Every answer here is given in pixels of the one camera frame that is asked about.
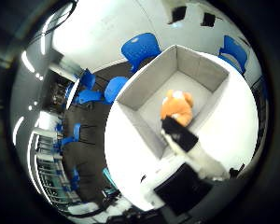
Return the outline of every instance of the room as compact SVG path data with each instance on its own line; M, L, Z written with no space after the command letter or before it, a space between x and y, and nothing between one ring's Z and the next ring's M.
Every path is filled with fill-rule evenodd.
M132 64L123 46L141 43L142 38L153 42L148 53L152 48L157 52ZM228 40L245 53L243 66L235 57L222 59L221 49ZM169 73L157 82L167 70L186 74L194 65L202 71L199 74L206 74L190 82L195 85ZM209 81L214 74L220 79L215 87ZM211 191L232 188L231 200L245 182L225 178L236 180L252 170L263 145L268 100L261 76L259 61L243 33L207 1L79 0L75 7L51 15L21 55L10 104L13 143L35 190L76 223L102 223L153 209L167 211L173 223L189 214L204 219L213 215L205 214L207 200L176 210L153 193L156 182L163 183L185 162L184 155L175 151L180 156L173 160L175 168L158 164L171 161L161 158L172 152L168 142L162 146L168 139L161 136L161 100L170 89L192 90L189 130L199 136L207 158L211 155L209 160L219 161L228 173L209 178L216 182ZM94 82L87 77L95 77ZM108 98L105 90L114 84L112 80L117 86ZM209 113L213 107L217 110ZM154 135L159 140L151 140ZM216 154L215 148L222 144L237 147L229 156L224 150ZM233 160L234 152L244 148L246 153ZM163 173L155 176L159 166ZM193 169L205 179L208 168L202 173Z

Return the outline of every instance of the desk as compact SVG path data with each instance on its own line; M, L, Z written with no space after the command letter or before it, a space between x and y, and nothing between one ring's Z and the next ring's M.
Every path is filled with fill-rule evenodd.
M213 158L221 161L226 170L229 170L229 167L238 168L241 162L248 164L254 152L258 133L258 115L253 95L243 77L231 65L222 61L217 56L202 52L195 52L194 56L196 59L197 54L211 60L210 63L213 63L214 67L220 65L220 67L228 72L229 76L224 82L224 84L227 84L223 88L224 94L221 96L219 95L219 102L215 104L215 106L219 105L219 108L212 111L210 114L206 114L205 120L207 122L201 119L201 123L198 124L196 122L197 120L194 120L192 129L190 128L190 130L199 136L203 149ZM151 61L150 64L154 63L155 60L159 60L154 63L154 66L165 67L166 64L160 63L160 59L157 58ZM126 101L125 103L133 105L133 109L126 106L128 104L121 104L120 102L123 99L122 96L126 94L126 92L129 92L129 94L134 92L131 88L132 85L133 88L137 88L139 85L136 85L136 82L146 80L148 76L147 73L144 74L146 72L144 70L138 71L129 79L120 91L114 104L112 104L105 126L105 158L111 177L123 196L135 206L147 211L152 209L153 206L141 193L141 178L149 172L158 170L161 157L156 156L156 154L152 152L151 147L147 144L147 140L149 139L145 141L141 136L146 130L149 132L149 127L147 128L145 124L137 121L139 119L138 117L143 117L143 114L134 115L134 113L138 113L139 111L139 113L141 113L143 107L138 108L137 105L139 104L136 101L141 101L144 96L142 94L140 94L140 96L133 95L133 97L129 99L123 97L124 101L127 99L129 100L129 102ZM155 76L161 76L163 74L157 74L156 71L159 70L155 67L152 70ZM171 83L172 86L174 86L173 89L178 88L176 83L177 82L174 84ZM167 87L166 83L163 84L163 86L156 88L157 91L154 94L158 96L158 91L162 88L168 90ZM211 98L211 96L207 95L207 90L203 94L207 99ZM154 117L152 120L157 120L160 115L159 106L153 104L153 102L148 102L148 104L144 103L144 105L156 107L154 110L156 113L150 115ZM203 114L203 112L200 113L199 110L194 110L194 115L195 113L199 116Z
M66 109L69 108L69 106L72 104L72 101L74 99L74 96L76 94L76 91L77 91L77 87L78 87L78 84L80 82L80 79L78 78L76 81L75 81L75 84L72 88L72 90L69 92L69 95L68 95L68 98L67 98L67 102L66 102Z

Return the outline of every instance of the white table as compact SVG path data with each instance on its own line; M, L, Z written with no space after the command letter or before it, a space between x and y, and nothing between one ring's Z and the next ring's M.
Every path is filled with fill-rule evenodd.
M66 102L66 109L69 108L69 106L72 104L72 101L74 99L74 96L75 96L75 93L77 91L77 87L78 87L78 84L80 82L80 79L78 78L72 88L72 90L70 91L69 95L68 95L68 98L67 98L67 102Z
M202 53L202 56L209 58L215 63L219 63L221 66L226 68L231 73L231 78L236 79L236 81L242 82L242 86L245 84L245 80L242 78L242 76L238 73L238 71L233 68L228 63L224 62L223 60L219 59L217 56L210 55L207 53ZM140 71L138 71L136 74L133 75L132 78L126 83L124 88L127 88L130 83L139 76ZM240 91L235 90L237 94L242 94ZM246 85L244 88L244 95L246 97L249 97L249 101L251 101L251 97L253 98L252 93L250 92L250 89ZM125 198L127 198L131 203L133 203L135 206L139 207L142 210L150 210L153 208L153 206L148 203L144 196L140 193L140 179L141 176L143 176L146 172L156 170L158 166L158 161L156 158L151 154L150 150L147 148L147 146L141 141L141 136L137 132L134 131L133 127L129 124L128 120L122 115L122 112L120 112L120 109L116 107L116 101L112 105L109 117L106 123L105 127L105 158L106 163L108 166L108 169L110 171L110 174L112 176L112 179L116 183L117 187L119 188L120 192L123 194ZM249 119L258 119L256 107L252 107L251 111L251 117ZM237 127L239 129L246 128L246 124L242 122L243 126ZM224 132L224 138L228 136L228 129L221 130ZM207 145L207 133L205 134L205 137L202 136L203 144L206 147L212 148L212 146ZM239 143L240 146L243 146L243 144L240 143L240 139L237 140L237 143Z

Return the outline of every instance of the teddy bear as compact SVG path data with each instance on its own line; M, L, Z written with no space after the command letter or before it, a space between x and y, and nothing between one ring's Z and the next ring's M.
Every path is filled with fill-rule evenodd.
M161 104L161 119L168 116L186 127L193 118L193 104L193 97L190 93L168 90Z

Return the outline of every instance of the table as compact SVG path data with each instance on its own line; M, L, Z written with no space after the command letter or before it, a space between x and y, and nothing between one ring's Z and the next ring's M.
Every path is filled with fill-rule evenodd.
M215 55L210 55L203 52L197 52L197 53L201 54L205 58L210 59L214 63L220 64L222 67L224 67L226 70L230 72L231 80L240 82L242 87L245 86L244 92L241 92L241 90L239 89L234 90L235 91L234 95L231 97L244 94L245 96L249 97L249 102L252 101L253 95L250 92L250 89L245 84L245 80L243 79L243 77L238 73L238 71L235 68L233 68L231 65L224 62L223 60L219 59ZM126 85L123 87L121 92L124 91L124 89L128 89L133 81L139 79L139 76L141 76L141 70L138 71L136 74L134 74L132 78L130 78L130 80L126 83ZM234 105L224 105L221 107L221 109L228 108L229 106L234 107ZM140 181L141 181L141 177L145 175L147 172L155 171L158 169L159 160L156 159L156 157L151 153L149 148L147 148L144 141L141 140L141 136L133 128L133 125L129 123L128 119L122 114L121 109L122 108L118 106L118 102L115 101L115 103L111 107L107 119L107 123L105 126L105 158L106 158L107 167L109 169L113 181L119 188L122 195L125 198L127 198L131 203L133 203L135 206L139 207L144 211L147 211L152 209L153 206L150 203L148 203L147 200L144 198L144 196L140 193L140 183L141 183ZM226 114L218 115L220 120L224 120L224 116L226 116ZM255 105L251 107L250 117L251 118L248 119L252 119L254 121L258 120L257 109ZM226 125L225 124L223 125L224 128L221 127L221 129L219 129L218 131L221 132L222 135L224 135L222 137L224 137L225 139L227 138L226 136L229 136L228 128L235 128L241 131L244 128L247 129L250 128L249 125L245 124L244 122L241 122L240 125L242 126L235 127L227 122ZM253 136L251 142L256 143L257 127L253 126L252 129L253 129L252 133L255 136ZM203 142L205 151L210 155L212 155L212 151L211 151L212 147L220 147L219 142L217 142L215 146L211 145L211 143L214 143L214 141L208 141L208 138L211 138L211 136L208 133L204 133L199 136L201 138L201 141ZM228 139L226 139L225 141L228 143L230 141L236 141L236 143L239 144L238 147L246 147L249 144L250 144L249 148L253 147L251 146L251 142L241 143L241 139L238 137L237 140L236 138L234 140L233 136L229 136ZM217 156L222 157L222 155L212 155L212 156L213 158L217 158Z
M72 90L70 91L69 95L68 95L68 98L67 98L67 102L66 102L66 109L69 108L69 106L72 104L72 101L74 99L74 96L75 96L75 93L77 91L77 87L78 87L78 84L80 82L80 79L78 78L76 81L75 81L75 84L72 88Z

